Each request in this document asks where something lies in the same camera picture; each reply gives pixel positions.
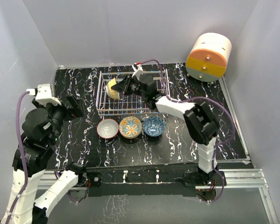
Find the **yellow dotted sun bowl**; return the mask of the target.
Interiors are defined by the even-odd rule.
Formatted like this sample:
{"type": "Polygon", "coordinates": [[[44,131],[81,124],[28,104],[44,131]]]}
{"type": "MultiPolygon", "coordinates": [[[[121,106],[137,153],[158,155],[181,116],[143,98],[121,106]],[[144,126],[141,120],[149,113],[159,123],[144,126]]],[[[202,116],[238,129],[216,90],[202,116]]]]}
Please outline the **yellow dotted sun bowl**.
{"type": "Polygon", "coordinates": [[[116,78],[111,79],[107,85],[106,85],[106,92],[107,95],[114,99],[114,100],[120,100],[120,95],[117,91],[113,90],[112,87],[116,84],[116,78]]]}

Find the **blue white patterned bowl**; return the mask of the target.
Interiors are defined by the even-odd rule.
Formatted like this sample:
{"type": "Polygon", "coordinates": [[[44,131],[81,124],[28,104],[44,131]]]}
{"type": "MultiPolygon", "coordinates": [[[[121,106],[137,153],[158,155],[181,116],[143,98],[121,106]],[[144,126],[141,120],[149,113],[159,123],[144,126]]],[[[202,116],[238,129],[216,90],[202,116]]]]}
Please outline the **blue white patterned bowl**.
{"type": "Polygon", "coordinates": [[[166,124],[159,117],[148,117],[143,122],[144,133],[150,137],[158,137],[165,131],[166,124]]]}

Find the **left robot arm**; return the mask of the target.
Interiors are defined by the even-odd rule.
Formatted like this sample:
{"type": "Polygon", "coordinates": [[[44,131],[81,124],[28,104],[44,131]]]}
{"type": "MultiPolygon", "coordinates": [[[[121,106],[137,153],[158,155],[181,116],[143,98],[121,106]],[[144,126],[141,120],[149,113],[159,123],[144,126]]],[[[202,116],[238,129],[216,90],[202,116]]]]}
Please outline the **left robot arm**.
{"type": "Polygon", "coordinates": [[[48,100],[25,117],[22,125],[16,120],[18,148],[13,159],[13,185],[1,224],[45,224],[64,195],[74,186],[87,182],[86,167],[70,163],[46,192],[36,198],[39,183],[61,135],[64,122],[84,116],[84,101],[69,94],[71,107],[48,100]]]}

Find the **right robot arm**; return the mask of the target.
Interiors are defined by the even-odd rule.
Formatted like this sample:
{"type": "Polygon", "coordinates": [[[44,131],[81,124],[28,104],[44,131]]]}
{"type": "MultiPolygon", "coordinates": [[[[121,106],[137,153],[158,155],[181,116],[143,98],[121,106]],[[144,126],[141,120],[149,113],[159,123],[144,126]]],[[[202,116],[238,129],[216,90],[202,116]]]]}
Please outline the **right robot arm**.
{"type": "Polygon", "coordinates": [[[219,122],[206,103],[195,104],[174,100],[159,91],[156,81],[149,75],[140,78],[127,75],[119,83],[109,82],[107,93],[109,96],[113,93],[141,96],[149,109],[184,120],[192,140],[197,143],[199,160],[197,171],[185,174],[180,181],[191,185],[210,185],[215,180],[217,167],[215,143],[219,122]]]}

